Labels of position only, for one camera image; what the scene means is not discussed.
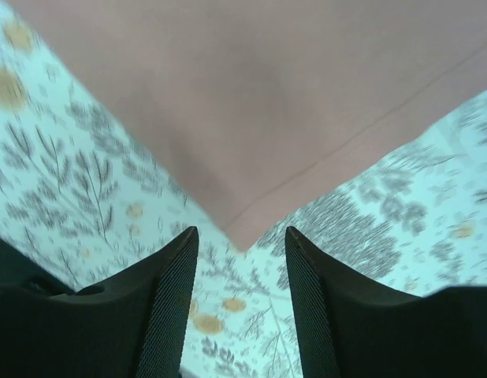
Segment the pink t shirt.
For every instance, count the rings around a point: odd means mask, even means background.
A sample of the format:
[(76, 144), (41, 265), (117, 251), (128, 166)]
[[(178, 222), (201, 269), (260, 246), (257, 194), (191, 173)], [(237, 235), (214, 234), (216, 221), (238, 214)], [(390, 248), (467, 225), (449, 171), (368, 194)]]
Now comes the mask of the pink t shirt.
[(240, 249), (487, 89), (487, 1), (13, 1)]

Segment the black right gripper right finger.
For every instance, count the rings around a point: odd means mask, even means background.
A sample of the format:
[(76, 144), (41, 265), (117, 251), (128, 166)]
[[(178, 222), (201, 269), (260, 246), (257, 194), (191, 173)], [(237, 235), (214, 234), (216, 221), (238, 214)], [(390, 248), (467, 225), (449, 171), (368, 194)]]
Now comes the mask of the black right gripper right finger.
[(285, 254), (306, 377), (487, 377), (487, 286), (392, 289), (297, 228)]

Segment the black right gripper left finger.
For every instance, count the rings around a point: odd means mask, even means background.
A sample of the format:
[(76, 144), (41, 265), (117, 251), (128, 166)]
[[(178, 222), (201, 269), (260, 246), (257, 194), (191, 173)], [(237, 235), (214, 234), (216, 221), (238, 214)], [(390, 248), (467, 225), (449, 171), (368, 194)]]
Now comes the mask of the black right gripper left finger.
[(0, 377), (179, 377), (199, 233), (79, 291), (0, 239)]

